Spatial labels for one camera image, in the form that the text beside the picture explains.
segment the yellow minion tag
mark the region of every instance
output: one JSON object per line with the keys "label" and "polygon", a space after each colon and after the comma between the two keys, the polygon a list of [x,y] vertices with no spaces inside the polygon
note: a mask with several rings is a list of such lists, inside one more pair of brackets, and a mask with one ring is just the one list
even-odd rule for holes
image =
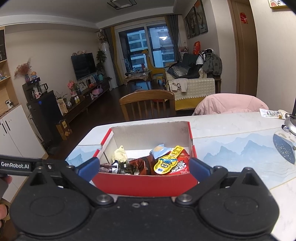
{"label": "yellow minion tag", "polygon": [[167,156],[163,156],[158,159],[158,162],[154,166],[154,171],[157,174],[166,174],[168,173],[174,166],[178,164],[177,156],[183,151],[183,147],[176,146],[174,150]]}

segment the open box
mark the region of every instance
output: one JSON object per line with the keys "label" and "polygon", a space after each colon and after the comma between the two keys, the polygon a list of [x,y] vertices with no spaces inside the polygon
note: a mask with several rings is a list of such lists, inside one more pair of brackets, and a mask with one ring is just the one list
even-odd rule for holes
{"label": "open box", "polygon": [[[123,145],[128,158],[140,158],[148,156],[159,144],[170,148],[180,145],[190,157],[197,157],[190,123],[186,121],[112,127],[94,156],[101,164],[111,163],[112,154]],[[98,173],[92,181],[105,193],[145,197],[178,196],[197,184],[190,173],[170,176]]]}

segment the tv screen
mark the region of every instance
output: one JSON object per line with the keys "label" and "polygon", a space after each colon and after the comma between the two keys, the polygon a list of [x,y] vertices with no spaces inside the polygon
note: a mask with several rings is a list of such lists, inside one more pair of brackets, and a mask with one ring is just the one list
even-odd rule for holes
{"label": "tv screen", "polygon": [[96,65],[92,53],[71,56],[76,79],[81,79],[96,72]]}

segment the yellow giraffe chair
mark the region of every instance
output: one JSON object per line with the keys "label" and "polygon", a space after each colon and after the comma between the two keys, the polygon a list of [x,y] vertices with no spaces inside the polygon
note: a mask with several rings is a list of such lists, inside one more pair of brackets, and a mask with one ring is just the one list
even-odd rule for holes
{"label": "yellow giraffe chair", "polygon": [[143,50],[142,53],[146,55],[146,61],[148,65],[147,67],[149,68],[149,70],[151,70],[150,74],[152,79],[158,80],[157,76],[163,75],[163,79],[165,81],[165,68],[156,68],[152,65],[148,49]]}

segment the gray curtain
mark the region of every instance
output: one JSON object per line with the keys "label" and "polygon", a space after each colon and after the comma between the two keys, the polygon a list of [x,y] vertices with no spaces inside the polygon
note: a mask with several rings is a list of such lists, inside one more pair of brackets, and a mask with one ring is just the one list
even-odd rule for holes
{"label": "gray curtain", "polygon": [[175,61],[181,61],[181,55],[178,47],[179,40],[179,26],[178,26],[178,15],[165,15],[165,22],[168,27],[168,31],[170,34],[170,38],[172,39],[172,43],[174,45],[174,55]]}
{"label": "gray curtain", "polygon": [[104,28],[103,29],[103,34],[106,36],[107,42],[109,44],[111,59],[112,59],[112,62],[113,62],[113,67],[114,67],[114,72],[115,72],[115,77],[116,77],[116,82],[117,82],[118,85],[122,85],[122,83],[120,82],[120,77],[119,77],[117,68],[116,68],[116,66],[114,64],[115,63],[115,61],[114,61],[114,46],[113,46],[113,42],[112,42],[111,27]]}

